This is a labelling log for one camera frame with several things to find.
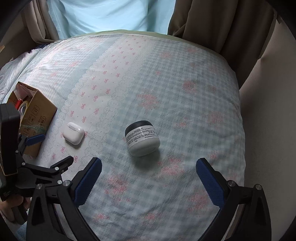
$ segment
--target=white jar label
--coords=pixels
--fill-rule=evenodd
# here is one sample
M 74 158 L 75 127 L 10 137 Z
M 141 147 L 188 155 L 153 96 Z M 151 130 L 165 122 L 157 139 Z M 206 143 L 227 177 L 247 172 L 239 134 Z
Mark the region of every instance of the white jar label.
M 131 130 L 126 135 L 126 143 L 128 148 L 131 148 L 136 143 L 146 140 L 149 138 L 155 138 L 157 136 L 156 131 L 153 126 L 141 126 Z

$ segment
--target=bed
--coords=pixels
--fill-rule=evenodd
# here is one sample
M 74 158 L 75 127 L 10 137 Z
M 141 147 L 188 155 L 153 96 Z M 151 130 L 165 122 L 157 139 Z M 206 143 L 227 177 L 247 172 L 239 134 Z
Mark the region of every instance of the bed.
M 227 180 L 244 184 L 237 80 L 209 49 L 149 32 L 88 34 L 7 63 L 0 71 L 2 103 L 18 81 L 58 107 L 38 157 L 28 161 L 49 167 L 72 155 L 66 180 L 92 157 L 102 160 L 102 173 L 80 207 L 100 240 L 197 240 L 219 210 L 196 174 L 201 157 Z M 161 145 L 136 158 L 124 131 L 139 120 L 154 125 Z M 85 130 L 79 147 L 62 137 L 70 121 Z

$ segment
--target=red object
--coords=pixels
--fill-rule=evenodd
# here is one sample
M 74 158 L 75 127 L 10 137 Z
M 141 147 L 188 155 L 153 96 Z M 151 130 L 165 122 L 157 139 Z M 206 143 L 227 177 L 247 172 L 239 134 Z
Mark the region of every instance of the red object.
M 18 108 L 20 107 L 20 105 L 23 103 L 22 100 L 18 100 L 17 103 L 15 104 L 15 108 L 18 110 Z

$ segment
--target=white earbuds case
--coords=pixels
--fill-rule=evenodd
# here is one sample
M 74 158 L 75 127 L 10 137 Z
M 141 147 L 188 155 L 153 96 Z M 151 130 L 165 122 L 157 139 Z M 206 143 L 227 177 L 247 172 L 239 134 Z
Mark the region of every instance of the white earbuds case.
M 63 131 L 63 136 L 68 142 L 78 145 L 84 136 L 84 129 L 73 122 L 69 122 Z

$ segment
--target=light blue curtain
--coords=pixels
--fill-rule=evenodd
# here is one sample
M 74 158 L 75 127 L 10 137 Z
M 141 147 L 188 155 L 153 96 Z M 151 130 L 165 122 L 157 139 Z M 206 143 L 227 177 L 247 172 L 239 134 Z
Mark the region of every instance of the light blue curtain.
M 167 34 L 175 0 L 47 0 L 60 39 L 116 29 Z

